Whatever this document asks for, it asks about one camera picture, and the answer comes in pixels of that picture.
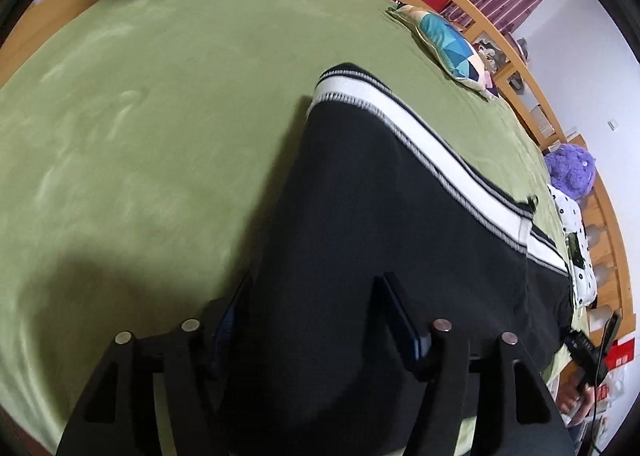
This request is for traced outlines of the person's right hand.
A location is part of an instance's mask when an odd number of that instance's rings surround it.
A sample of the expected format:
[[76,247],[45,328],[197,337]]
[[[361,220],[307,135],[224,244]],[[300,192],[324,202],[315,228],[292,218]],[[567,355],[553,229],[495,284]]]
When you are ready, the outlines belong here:
[[576,370],[565,384],[559,386],[555,404],[561,414],[569,416],[574,422],[582,422],[594,404],[594,389],[589,384],[580,385],[582,371]]

